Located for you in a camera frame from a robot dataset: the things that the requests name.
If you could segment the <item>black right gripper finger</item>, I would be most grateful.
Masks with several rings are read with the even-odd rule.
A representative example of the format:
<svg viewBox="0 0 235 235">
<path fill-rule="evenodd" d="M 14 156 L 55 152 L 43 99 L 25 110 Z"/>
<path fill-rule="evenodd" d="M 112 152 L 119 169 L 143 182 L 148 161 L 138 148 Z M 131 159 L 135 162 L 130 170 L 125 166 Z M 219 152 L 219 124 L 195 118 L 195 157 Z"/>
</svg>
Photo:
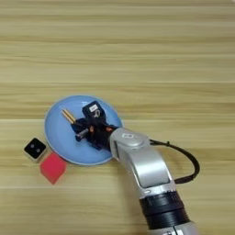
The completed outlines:
<svg viewBox="0 0 235 235">
<path fill-rule="evenodd" d="M 84 129 L 89 128 L 89 123 L 86 118 L 82 117 L 76 119 L 75 122 L 72 124 L 73 131 L 83 131 Z"/>
<path fill-rule="evenodd" d="M 89 129 L 84 129 L 78 133 L 75 134 L 75 138 L 77 141 L 81 141 L 84 139 L 88 139 L 90 136 L 90 130 Z"/>
</svg>

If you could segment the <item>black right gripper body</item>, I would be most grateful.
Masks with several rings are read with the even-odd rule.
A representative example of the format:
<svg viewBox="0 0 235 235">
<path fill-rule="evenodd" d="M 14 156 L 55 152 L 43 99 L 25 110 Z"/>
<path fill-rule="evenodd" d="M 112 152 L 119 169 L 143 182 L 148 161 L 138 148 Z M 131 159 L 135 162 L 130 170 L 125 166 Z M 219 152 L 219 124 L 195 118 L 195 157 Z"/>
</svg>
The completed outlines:
<svg viewBox="0 0 235 235">
<path fill-rule="evenodd" d="M 93 147 L 101 150 L 110 150 L 110 136 L 118 128 L 108 124 L 103 118 L 93 118 L 88 121 L 89 132 L 87 140 Z"/>
</svg>

